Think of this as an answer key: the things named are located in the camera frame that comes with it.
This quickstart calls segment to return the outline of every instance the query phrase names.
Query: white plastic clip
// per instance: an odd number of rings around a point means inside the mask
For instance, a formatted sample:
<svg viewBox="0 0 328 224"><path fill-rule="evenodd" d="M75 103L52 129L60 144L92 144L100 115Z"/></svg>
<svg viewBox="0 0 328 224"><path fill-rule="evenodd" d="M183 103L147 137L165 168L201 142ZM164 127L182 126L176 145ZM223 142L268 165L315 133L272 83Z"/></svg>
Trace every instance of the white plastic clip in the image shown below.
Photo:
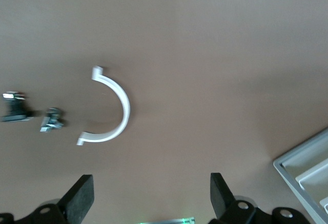
<svg viewBox="0 0 328 224"><path fill-rule="evenodd" d="M88 132L83 132L80 135L80 138L77 141L78 146L82 146L84 142L93 142L93 143L98 143L98 142L105 142L109 141L111 139L114 139L117 137L128 124L128 120L130 117L130 102L127 94L123 90L123 88L113 81L112 79L109 79L106 76L103 76L103 69L99 66L95 66L92 70L92 79L101 82L111 88L116 95L118 96L119 100L122 103L123 107L123 119L122 122L112 131L109 131L107 133L100 133L100 134L93 134L93 133L88 133Z"/></svg>

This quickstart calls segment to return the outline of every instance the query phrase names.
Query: metal bolt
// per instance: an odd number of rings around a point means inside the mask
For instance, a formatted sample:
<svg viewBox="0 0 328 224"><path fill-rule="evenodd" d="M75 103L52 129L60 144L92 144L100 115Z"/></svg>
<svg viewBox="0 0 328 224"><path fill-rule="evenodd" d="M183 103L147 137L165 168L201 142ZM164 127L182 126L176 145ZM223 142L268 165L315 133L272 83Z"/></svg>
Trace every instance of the metal bolt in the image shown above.
<svg viewBox="0 0 328 224"><path fill-rule="evenodd" d="M280 214L286 218L292 218L293 214L289 210L280 210Z"/></svg>
<svg viewBox="0 0 328 224"><path fill-rule="evenodd" d="M247 210L249 208L248 204L245 202L239 202L238 207L240 207L242 210Z"/></svg>
<svg viewBox="0 0 328 224"><path fill-rule="evenodd" d="M40 214L46 214L50 211L50 208L43 208L40 210Z"/></svg>

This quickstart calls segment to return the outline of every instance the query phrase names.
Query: black clamp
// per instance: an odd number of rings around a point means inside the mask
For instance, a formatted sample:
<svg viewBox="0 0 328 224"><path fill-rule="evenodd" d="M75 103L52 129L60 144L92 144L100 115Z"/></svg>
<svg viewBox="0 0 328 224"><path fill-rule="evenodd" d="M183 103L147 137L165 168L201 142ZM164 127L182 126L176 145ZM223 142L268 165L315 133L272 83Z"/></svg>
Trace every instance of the black clamp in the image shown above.
<svg viewBox="0 0 328 224"><path fill-rule="evenodd" d="M20 220L0 214L1 224L81 224L94 201L93 177L83 175L56 204L38 207Z"/></svg>
<svg viewBox="0 0 328 224"><path fill-rule="evenodd" d="M291 208L275 208L270 215L248 201L236 200L220 173L211 174L211 202L217 219L209 224L310 224Z"/></svg>
<svg viewBox="0 0 328 224"><path fill-rule="evenodd" d="M24 95L18 92L7 92L3 94L4 100L9 105L9 114L2 117L4 122L30 120L33 112L29 111L24 104Z"/></svg>

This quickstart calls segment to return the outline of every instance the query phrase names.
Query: hole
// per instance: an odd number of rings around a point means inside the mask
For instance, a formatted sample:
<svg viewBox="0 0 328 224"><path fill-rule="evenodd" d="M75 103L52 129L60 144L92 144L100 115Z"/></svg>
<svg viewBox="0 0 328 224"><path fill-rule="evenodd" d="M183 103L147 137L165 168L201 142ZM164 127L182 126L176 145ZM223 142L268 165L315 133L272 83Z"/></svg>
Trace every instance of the hole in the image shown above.
<svg viewBox="0 0 328 224"><path fill-rule="evenodd" d="M40 214L46 214L50 211L50 208L43 208L40 210Z"/></svg>
<svg viewBox="0 0 328 224"><path fill-rule="evenodd" d="M280 210L280 214L286 218L292 218L293 214L289 210Z"/></svg>
<svg viewBox="0 0 328 224"><path fill-rule="evenodd" d="M242 210L247 210L249 208L248 204L245 202L239 202L238 207L240 207Z"/></svg>

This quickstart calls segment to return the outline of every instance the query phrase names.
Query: black plastic part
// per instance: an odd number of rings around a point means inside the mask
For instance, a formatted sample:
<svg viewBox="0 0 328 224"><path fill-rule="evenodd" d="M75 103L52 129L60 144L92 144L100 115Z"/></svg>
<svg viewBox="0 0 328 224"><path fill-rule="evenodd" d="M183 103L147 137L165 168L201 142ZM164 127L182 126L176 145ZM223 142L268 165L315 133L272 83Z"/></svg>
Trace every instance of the black plastic part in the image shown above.
<svg viewBox="0 0 328 224"><path fill-rule="evenodd" d="M27 120L29 117L33 116L33 112L28 111L23 99L5 99L9 106L9 114L2 117L2 121L11 122L11 121L21 121Z"/></svg>
<svg viewBox="0 0 328 224"><path fill-rule="evenodd" d="M280 214L280 211L282 210L288 210L293 217L287 218ZM291 208L275 208L272 211L272 217L274 219L274 223L280 223L280 224L298 224L298 223L309 223L308 220L297 210L291 209Z"/></svg>
<svg viewBox="0 0 328 224"><path fill-rule="evenodd" d="M40 206L17 221L12 214L0 214L0 224L81 224L93 200L93 177L83 175L57 204Z"/></svg>
<svg viewBox="0 0 328 224"><path fill-rule="evenodd" d="M83 175L57 203L70 224L80 224L94 201L93 177Z"/></svg>
<svg viewBox="0 0 328 224"><path fill-rule="evenodd" d="M275 208L270 215L247 201L236 200L220 173L211 174L211 202L217 219L209 224L310 224L299 211L291 208ZM289 211L291 217L283 216L282 210Z"/></svg>
<svg viewBox="0 0 328 224"><path fill-rule="evenodd" d="M218 219L236 200L220 173L211 173L210 195L211 203Z"/></svg>

